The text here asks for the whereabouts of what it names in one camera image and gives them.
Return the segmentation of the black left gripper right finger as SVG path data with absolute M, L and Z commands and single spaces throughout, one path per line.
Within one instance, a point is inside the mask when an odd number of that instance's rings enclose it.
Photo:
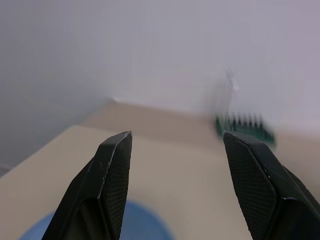
M 320 240 L 320 203 L 262 141 L 225 131 L 233 188 L 253 240 Z

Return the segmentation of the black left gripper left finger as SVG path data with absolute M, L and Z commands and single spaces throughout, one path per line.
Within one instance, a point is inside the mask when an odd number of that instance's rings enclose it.
M 99 145 L 69 184 L 41 240 L 120 240 L 132 143 L 125 131 Z

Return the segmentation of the green spiked rack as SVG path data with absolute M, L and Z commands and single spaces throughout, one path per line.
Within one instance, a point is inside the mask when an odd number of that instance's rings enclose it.
M 276 146 L 274 132 L 267 123 L 255 114 L 227 114 L 217 115 L 214 119 L 214 128 L 222 138 L 225 131 L 231 131 L 252 136 L 268 145 Z

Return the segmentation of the blue plate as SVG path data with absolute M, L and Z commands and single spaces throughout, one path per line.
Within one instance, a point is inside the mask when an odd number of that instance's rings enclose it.
M 18 240 L 41 240 L 54 212 L 49 213 Z M 175 240 L 164 220 L 147 207 L 128 200 L 125 205 L 119 240 Z

